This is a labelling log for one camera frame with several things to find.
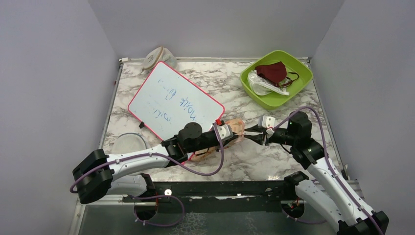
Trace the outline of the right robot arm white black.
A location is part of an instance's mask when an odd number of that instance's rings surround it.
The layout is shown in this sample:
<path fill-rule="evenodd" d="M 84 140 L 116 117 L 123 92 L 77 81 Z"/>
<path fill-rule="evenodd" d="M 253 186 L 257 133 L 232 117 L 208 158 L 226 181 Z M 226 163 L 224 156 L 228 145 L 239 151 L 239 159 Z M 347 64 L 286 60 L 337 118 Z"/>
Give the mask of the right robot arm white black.
<path fill-rule="evenodd" d="M 275 123 L 275 118 L 261 116 L 256 126 L 247 129 L 255 135 L 246 138 L 260 144 L 277 143 L 290 146 L 293 158 L 311 174 L 320 186 L 303 173 L 284 178 L 283 195 L 288 199 L 297 196 L 311 205 L 330 224 L 338 235 L 384 235 L 389 218 L 383 211 L 375 211 L 342 177 L 328 157 L 326 144 L 311 137 L 312 123 L 308 115 L 293 112 L 287 119 L 287 128 Z"/>

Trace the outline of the peach floral mesh laundry bag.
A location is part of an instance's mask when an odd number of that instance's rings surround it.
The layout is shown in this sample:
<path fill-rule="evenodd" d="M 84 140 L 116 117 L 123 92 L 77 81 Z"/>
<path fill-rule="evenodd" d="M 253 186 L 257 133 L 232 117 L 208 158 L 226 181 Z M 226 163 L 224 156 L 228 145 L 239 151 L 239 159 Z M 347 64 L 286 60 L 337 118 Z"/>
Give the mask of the peach floral mesh laundry bag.
<path fill-rule="evenodd" d="M 228 139 L 223 142 L 224 149 L 228 149 L 235 145 L 236 143 L 241 142 L 244 139 L 244 122 L 240 118 L 234 118 L 231 120 L 228 120 L 225 122 L 226 125 L 228 125 L 232 132 L 233 137 L 232 139 Z M 216 147 L 210 147 L 207 149 L 196 151 L 194 154 L 192 154 L 189 158 L 190 161 L 193 162 L 200 162 L 207 158 L 208 156 L 212 155 L 214 152 L 217 152 L 219 150 L 219 146 Z"/>

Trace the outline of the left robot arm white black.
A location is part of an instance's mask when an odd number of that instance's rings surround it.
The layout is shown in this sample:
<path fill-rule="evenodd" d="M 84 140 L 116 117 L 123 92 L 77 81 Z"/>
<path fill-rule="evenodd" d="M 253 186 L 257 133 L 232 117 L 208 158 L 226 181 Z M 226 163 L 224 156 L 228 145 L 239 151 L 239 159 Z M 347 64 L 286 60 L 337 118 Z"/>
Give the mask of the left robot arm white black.
<path fill-rule="evenodd" d="M 218 120 L 211 129 L 203 132 L 200 124 L 190 122 L 173 137 L 149 149 L 123 154 L 105 154 L 103 149 L 92 151 L 72 171 L 74 183 L 71 193 L 78 194 L 81 204 L 95 202 L 109 194 L 135 194 L 140 200 L 153 197 L 154 188 L 139 183 L 136 188 L 116 182 L 125 176 L 149 169 L 167 168 L 183 162 L 188 154 L 210 148 L 224 148 L 238 137 L 230 125 Z"/>

